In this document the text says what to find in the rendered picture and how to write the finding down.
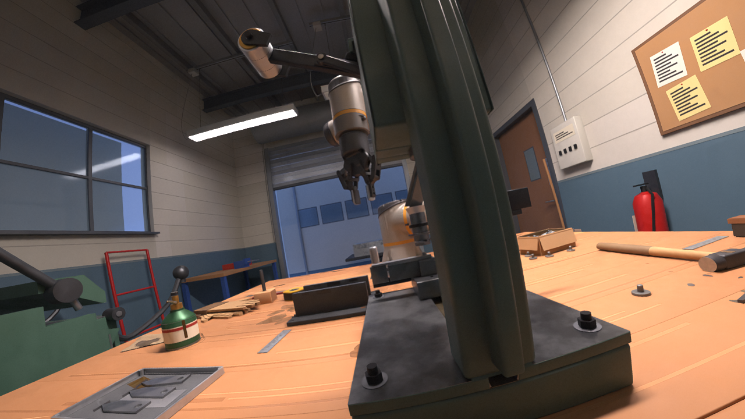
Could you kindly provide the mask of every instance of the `red metal frame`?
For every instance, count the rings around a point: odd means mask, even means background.
[[[116,287],[114,286],[114,274],[111,272],[111,262],[109,261],[109,253],[129,253],[129,252],[145,252],[145,256],[148,257],[148,267],[150,268],[150,279],[153,281],[153,285],[146,286],[144,288],[140,289],[134,289],[132,291],[127,292],[121,292],[119,294],[116,293]],[[153,274],[153,263],[150,261],[150,251],[148,249],[137,249],[134,251],[110,251],[105,252],[104,256],[106,257],[106,269],[109,272],[109,283],[111,284],[111,293],[114,297],[114,306],[119,307],[119,299],[118,297],[120,295],[126,295],[126,294],[132,294],[133,292],[137,291],[144,291],[146,289],[153,289],[153,292],[155,293],[155,301],[158,303],[158,310],[160,310],[162,307],[160,305],[160,297],[158,296],[158,285],[155,284],[155,275]],[[160,315],[160,320],[163,321],[165,319],[164,315]],[[160,327],[160,325],[153,326],[150,329],[143,330],[142,332],[149,332],[153,329],[157,329]],[[121,329],[121,334],[126,335],[127,332],[124,330],[124,320],[119,320],[119,328]]]

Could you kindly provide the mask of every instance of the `ceiling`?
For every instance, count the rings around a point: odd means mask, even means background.
[[[352,37],[346,0],[150,0],[150,5],[138,9],[143,3],[147,1],[88,0],[78,6],[82,13],[76,23],[88,29],[102,21],[111,22],[199,86],[204,98],[238,91],[242,103],[234,104],[233,100],[223,108],[234,116],[314,97],[311,75],[291,69],[286,77],[286,81],[292,76],[296,80],[291,88],[272,89],[271,95],[243,101],[252,98],[256,85],[270,83],[262,86],[264,90],[282,86],[277,78],[259,77],[242,55],[228,59],[240,54],[237,41],[243,31],[261,28],[271,33],[275,48],[339,58],[344,58],[346,41]],[[199,69],[199,75],[192,77],[189,69]],[[307,86],[304,75],[308,76]]]

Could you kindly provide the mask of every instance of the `bulletin board frame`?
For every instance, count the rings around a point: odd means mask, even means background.
[[[694,53],[693,41],[696,38],[692,37],[707,31],[707,25],[713,26],[725,17],[739,42],[738,49],[745,50],[743,0],[701,0],[632,50],[660,135],[664,136],[745,107],[745,59],[741,51],[736,51],[735,55],[703,71]],[[679,43],[687,75],[676,79],[675,83],[668,82],[658,87],[653,58],[656,54],[663,54],[663,51],[667,51],[676,42]],[[710,107],[703,111],[697,110],[697,113],[679,120],[673,100],[668,95],[672,94],[671,90],[676,86],[684,87],[683,84],[689,81],[693,83],[694,76],[706,93]]]

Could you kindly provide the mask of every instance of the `fire extinguisher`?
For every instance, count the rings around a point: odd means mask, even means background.
[[[650,192],[648,184],[633,186],[641,186],[641,193],[634,197],[633,203],[636,228],[639,231],[670,231],[662,198],[657,192]]]

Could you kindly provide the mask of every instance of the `hammer head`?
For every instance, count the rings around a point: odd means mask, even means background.
[[[699,259],[699,266],[706,272],[724,271],[745,265],[745,249],[726,249]]]

